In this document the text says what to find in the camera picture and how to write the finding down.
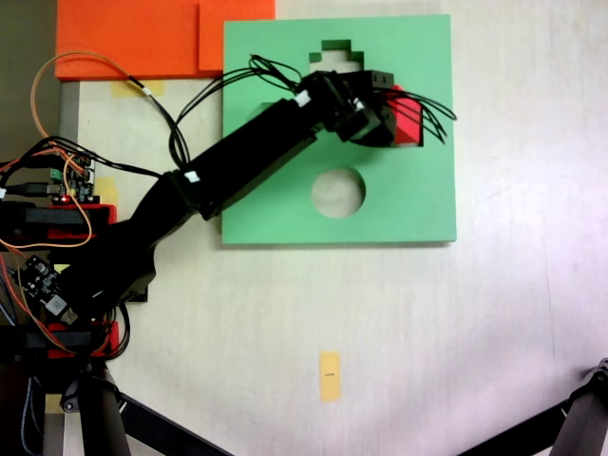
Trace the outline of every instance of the circuit board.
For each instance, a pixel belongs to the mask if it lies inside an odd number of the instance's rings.
[[[18,282],[17,272],[12,271],[11,275]],[[36,255],[28,259],[26,269],[21,271],[21,283],[30,309],[39,313],[37,311],[42,306],[53,315],[60,316],[67,324],[71,324],[76,315],[61,298],[58,278],[59,273]]]
[[[98,204],[100,198],[95,196],[95,163],[89,157],[76,157],[73,162],[85,172],[80,174],[71,167],[67,169],[67,184],[71,196],[81,204]],[[53,204],[71,204],[72,200],[67,195],[64,183],[63,169],[51,168],[50,179],[60,186],[59,194],[52,197]]]

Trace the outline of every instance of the orange wire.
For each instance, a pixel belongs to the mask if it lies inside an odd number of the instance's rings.
[[[29,310],[29,307],[27,305],[27,301],[26,301],[26,304],[24,304],[24,302],[19,298],[19,296],[17,295],[17,292],[15,292],[14,287],[12,286],[12,281],[9,278],[9,274],[7,272],[7,264],[5,263],[4,258],[1,255],[0,255],[0,263],[2,263],[2,271],[4,273],[5,282],[7,283],[10,294],[11,294],[12,298],[14,299],[14,301],[17,303],[17,305],[19,305],[19,307],[21,307],[23,312],[25,312],[34,321],[36,326],[38,326],[40,331],[43,332],[43,334],[47,337],[47,339],[53,345],[60,348],[61,350],[65,350],[66,352],[73,352],[73,351],[68,350],[66,347],[64,347],[62,345],[62,343],[59,342],[59,340],[57,340],[57,338],[48,330],[48,328],[45,327],[45,325],[43,325],[40,322],[40,320],[31,313],[31,311]],[[23,288],[21,289],[21,293],[22,293],[22,296],[25,298],[25,293],[23,291]]]
[[[58,349],[63,350],[64,352],[68,352],[68,353],[75,353],[75,351],[72,351],[70,349],[68,349],[65,345],[63,345],[59,339],[57,339],[57,337],[55,337],[53,335],[53,333],[38,319],[36,318],[32,313],[31,310],[29,309],[28,306],[28,302],[26,300],[26,294],[25,291],[23,289],[23,285],[21,284],[21,269],[19,267],[19,263],[17,262],[17,274],[19,277],[19,287],[21,289],[21,296],[23,297],[23,301],[19,298],[19,296],[17,295],[17,292],[15,292],[14,287],[12,286],[12,281],[9,278],[9,274],[7,272],[7,265],[3,259],[3,257],[0,255],[0,263],[2,266],[2,271],[4,274],[4,279],[5,282],[7,282],[7,286],[9,287],[9,292],[12,296],[12,298],[14,299],[14,301],[17,303],[17,305],[21,308],[21,310],[23,310],[23,312],[25,312],[36,324],[36,326],[40,329],[40,331],[44,334],[44,336],[50,341],[50,343],[52,343],[55,347],[57,347]],[[105,338],[104,343],[102,344],[102,346],[97,349],[96,351],[94,351],[91,355],[92,356],[100,356],[103,355],[102,352],[105,350],[105,347],[107,347],[107,344],[110,340],[109,335]]]
[[[66,249],[73,249],[75,247],[82,247],[83,245],[87,244],[91,240],[91,238],[93,237],[93,227],[91,226],[91,220],[88,219],[88,216],[86,215],[86,212],[83,209],[83,206],[81,206],[80,203],[71,195],[71,190],[70,190],[69,184],[67,182],[67,167],[69,166],[69,164],[71,163],[72,160],[74,160],[72,157],[70,157],[70,156],[67,157],[66,165],[64,166],[64,184],[66,186],[67,194],[72,198],[72,200],[74,201],[74,204],[76,204],[76,207],[78,207],[78,210],[81,212],[81,214],[85,218],[86,226],[88,227],[88,236],[86,237],[86,239],[82,242],[79,242],[78,244],[49,244],[49,243],[45,243],[45,242],[39,242],[39,243],[28,244],[28,245],[13,245],[13,244],[9,244],[8,242],[0,239],[0,244],[4,245],[5,247],[7,247],[9,249],[15,249],[15,250],[30,249],[32,247],[60,247],[60,248],[66,248]]]
[[[45,74],[45,72],[47,71],[48,67],[50,67],[54,62],[56,62],[60,59],[63,59],[65,57],[69,57],[70,55],[88,56],[88,57],[93,57],[97,60],[102,60],[102,61],[106,62],[107,64],[110,64],[114,68],[118,69],[126,77],[126,79],[128,79],[128,77],[129,77],[129,73],[127,73],[126,70],[122,66],[118,65],[112,59],[105,57],[102,54],[98,54],[97,52],[91,52],[88,50],[71,50],[69,52],[62,52],[61,54],[57,54],[54,57],[50,58],[44,65],[41,66],[41,68],[36,73],[36,77],[34,78],[34,81],[31,85],[31,92],[29,93],[29,106],[31,108],[31,116],[33,117],[34,123],[36,124],[36,128],[38,128],[38,131],[44,138],[46,138],[50,135],[44,129],[44,127],[42,126],[42,123],[40,122],[40,118],[38,117],[38,108],[36,105],[36,90],[38,89],[40,80],[41,80],[42,76]]]

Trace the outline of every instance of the green board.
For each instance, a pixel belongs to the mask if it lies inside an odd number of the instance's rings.
[[[228,22],[224,69],[246,67],[252,53],[310,72],[322,43],[350,40],[364,68],[394,74],[395,83],[452,106],[449,16]],[[224,135],[267,103],[290,94],[250,78],[223,92]],[[451,121],[442,119],[443,145],[425,135],[422,147],[367,148],[329,133],[224,212],[225,243],[417,242],[456,239],[454,146]],[[263,153],[254,144],[252,153]],[[313,204],[316,178],[352,169],[365,199],[346,218],[328,218]]]

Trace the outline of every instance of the white label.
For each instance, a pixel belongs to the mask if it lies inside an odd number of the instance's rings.
[[[45,304],[45,307],[48,309],[48,311],[55,316],[59,315],[63,311],[63,309],[66,308],[66,306],[67,303],[58,294],[52,297],[49,302]]]
[[[294,100],[298,106],[302,107],[311,101],[311,95],[308,93],[308,90],[303,90],[295,95]]]
[[[196,182],[200,182],[200,177],[197,174],[196,171],[188,171],[186,173],[183,173],[183,175],[191,182],[191,183],[196,183]]]

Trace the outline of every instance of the circular hole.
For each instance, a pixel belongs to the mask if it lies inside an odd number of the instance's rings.
[[[331,219],[343,219],[359,210],[365,199],[365,183],[354,170],[333,169],[313,184],[313,204]]]

